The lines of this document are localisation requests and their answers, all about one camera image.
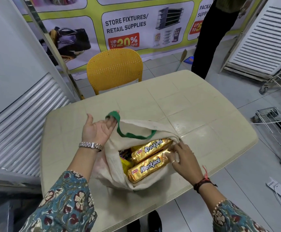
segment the silver wristwatch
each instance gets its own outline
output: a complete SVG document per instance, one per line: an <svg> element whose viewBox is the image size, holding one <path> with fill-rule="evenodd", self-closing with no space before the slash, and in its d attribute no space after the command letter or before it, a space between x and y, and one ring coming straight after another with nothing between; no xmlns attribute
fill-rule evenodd
<svg viewBox="0 0 281 232"><path fill-rule="evenodd" d="M78 147L88 147L92 149L99 149L99 152L103 149L103 146L93 142L81 142Z"/></svg>

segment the white cloth bag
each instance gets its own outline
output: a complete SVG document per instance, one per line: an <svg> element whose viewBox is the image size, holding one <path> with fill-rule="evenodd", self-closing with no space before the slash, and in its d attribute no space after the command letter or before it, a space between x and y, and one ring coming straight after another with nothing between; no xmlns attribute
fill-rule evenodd
<svg viewBox="0 0 281 232"><path fill-rule="evenodd" d="M160 138L170 138L175 143L178 143L180 137L168 126L152 121L120 120L119 125L120 130L123 133L133 132L135 135L145 137L149 136L152 130L156 130L156 133L150 139L146 140L121 137L117 132L117 124L110 139L105 144L104 150L98 154L93 168L93 178L99 179L103 185L108 187L137 191L150 187L166 175L170 175L174 172L173 167L169 163L154 173L146 176L138 183L131 183L123 173L122 163L118 153L119 150L142 144L145 145L152 140Z"/></svg>

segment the black bracelet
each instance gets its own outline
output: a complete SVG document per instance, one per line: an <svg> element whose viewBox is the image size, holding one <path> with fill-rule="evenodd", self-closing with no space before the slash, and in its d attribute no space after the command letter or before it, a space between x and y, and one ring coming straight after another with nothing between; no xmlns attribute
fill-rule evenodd
<svg viewBox="0 0 281 232"><path fill-rule="evenodd" d="M196 190L197 193L199 193L200 186L201 186L202 184L205 184L205 183L211 183L211 184L213 184L209 178L204 178L204 179L200 180L198 183L196 183L196 184L193 186L193 189Z"/></svg>

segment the broom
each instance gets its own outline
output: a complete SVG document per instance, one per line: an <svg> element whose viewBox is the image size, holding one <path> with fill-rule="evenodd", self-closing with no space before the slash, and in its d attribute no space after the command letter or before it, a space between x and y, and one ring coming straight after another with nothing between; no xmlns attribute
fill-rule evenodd
<svg viewBox="0 0 281 232"><path fill-rule="evenodd" d="M184 51L182 52L182 55L181 55L180 62L179 62L179 64L178 64L177 68L176 68L176 71L178 70L180 64L182 63L182 61L185 59L186 56L187 56L187 50L184 49Z"/></svg>

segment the yellow plastic chair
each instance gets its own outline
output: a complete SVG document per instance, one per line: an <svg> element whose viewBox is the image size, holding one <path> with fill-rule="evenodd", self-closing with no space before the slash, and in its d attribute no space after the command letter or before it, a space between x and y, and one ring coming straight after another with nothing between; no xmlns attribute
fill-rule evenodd
<svg viewBox="0 0 281 232"><path fill-rule="evenodd" d="M87 64L87 77L96 95L99 91L142 80L143 62L132 49L111 49L93 56Z"/></svg>

